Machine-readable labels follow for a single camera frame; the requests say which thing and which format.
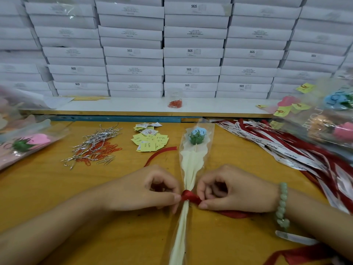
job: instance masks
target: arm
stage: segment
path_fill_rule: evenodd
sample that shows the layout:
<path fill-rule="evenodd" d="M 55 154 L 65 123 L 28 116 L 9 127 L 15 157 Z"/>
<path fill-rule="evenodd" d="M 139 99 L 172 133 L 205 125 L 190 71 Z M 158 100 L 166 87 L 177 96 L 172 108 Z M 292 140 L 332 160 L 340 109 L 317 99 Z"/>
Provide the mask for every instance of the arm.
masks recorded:
<path fill-rule="evenodd" d="M 197 194 L 203 200 L 199 208 L 210 210 L 275 212 L 280 200 L 278 185 L 229 165 L 205 174 Z M 349 214 L 288 189 L 286 217 L 353 261 L 353 217 Z"/>
<path fill-rule="evenodd" d="M 165 192 L 155 192 L 155 186 Z M 92 217 L 109 211 L 171 206 L 181 199 L 179 182 L 167 171 L 145 167 L 89 189 L 0 234 L 0 265 L 37 264 Z"/>

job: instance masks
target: forearm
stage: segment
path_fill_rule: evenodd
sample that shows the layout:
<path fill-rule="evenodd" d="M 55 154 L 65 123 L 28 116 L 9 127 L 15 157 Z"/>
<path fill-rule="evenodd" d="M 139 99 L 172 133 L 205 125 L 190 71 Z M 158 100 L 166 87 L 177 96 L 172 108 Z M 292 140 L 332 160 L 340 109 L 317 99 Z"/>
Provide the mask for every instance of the forearm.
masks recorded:
<path fill-rule="evenodd" d="M 289 189 L 286 217 L 353 261 L 352 216 Z"/>
<path fill-rule="evenodd" d="M 0 235 L 0 264 L 37 264 L 101 211 L 99 198 L 86 191 Z"/>

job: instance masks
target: green bead bracelet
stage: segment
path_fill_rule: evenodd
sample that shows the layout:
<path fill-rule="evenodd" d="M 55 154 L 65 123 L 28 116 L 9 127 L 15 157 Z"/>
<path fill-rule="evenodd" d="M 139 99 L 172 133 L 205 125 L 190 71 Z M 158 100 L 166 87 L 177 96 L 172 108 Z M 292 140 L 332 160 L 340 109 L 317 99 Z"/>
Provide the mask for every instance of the green bead bracelet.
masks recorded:
<path fill-rule="evenodd" d="M 277 212 L 276 212 L 277 223 L 282 228 L 287 230 L 290 226 L 289 219 L 285 218 L 286 202 L 287 202 L 287 195 L 288 195 L 287 183 L 281 182 L 280 189 L 281 189 L 281 195 L 280 195 L 281 200 L 280 200 L 280 206 L 277 207 Z"/>

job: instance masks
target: yellow tabletop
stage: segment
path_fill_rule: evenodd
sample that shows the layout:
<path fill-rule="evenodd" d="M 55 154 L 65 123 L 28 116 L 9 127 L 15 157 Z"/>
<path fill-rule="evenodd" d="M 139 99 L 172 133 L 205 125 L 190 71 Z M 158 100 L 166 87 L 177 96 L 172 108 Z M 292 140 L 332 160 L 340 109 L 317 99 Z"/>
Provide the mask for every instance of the yellow tabletop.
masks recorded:
<path fill-rule="evenodd" d="M 117 123 L 75 122 L 70 134 L 61 141 L 17 162 L 0 173 L 0 232 L 51 209 L 74 194 L 142 168 L 153 153 L 136 152 L 130 140 L 136 123 L 120 123 L 122 134 L 111 139 L 122 147 L 107 166 L 78 163 L 73 170 L 60 160 L 71 156 L 71 147 L 82 136 Z M 178 146 L 186 128 L 194 124 L 165 123 L 157 130 L 169 136 L 166 147 Z M 216 126 L 206 169 L 225 163 L 236 165 L 272 182 L 287 182 L 326 202 L 320 191 L 299 171 L 276 162 L 256 144 Z M 160 154 L 152 164 L 159 164 L 181 182 L 177 151 Z M 101 216 L 82 227 L 42 264 L 168 264 L 178 214 L 167 210 L 143 209 Z M 273 252 L 302 245 L 276 237 L 273 214 L 232 219 L 195 206 L 189 211 L 187 261 L 189 265 L 236 264 L 261 265 Z M 291 233 L 307 235 L 293 225 Z M 286 264 L 280 259 L 277 264 Z M 325 264 L 324 261 L 310 264 Z"/>

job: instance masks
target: jar of red paper clips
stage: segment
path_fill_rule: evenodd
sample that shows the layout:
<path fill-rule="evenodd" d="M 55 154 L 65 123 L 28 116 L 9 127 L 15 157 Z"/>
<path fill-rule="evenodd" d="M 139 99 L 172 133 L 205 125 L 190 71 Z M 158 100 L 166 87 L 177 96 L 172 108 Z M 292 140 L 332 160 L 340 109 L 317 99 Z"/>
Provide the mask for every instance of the jar of red paper clips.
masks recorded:
<path fill-rule="evenodd" d="M 183 106 L 183 90 L 181 88 L 166 89 L 165 98 L 168 107 L 172 109 L 179 109 Z"/>

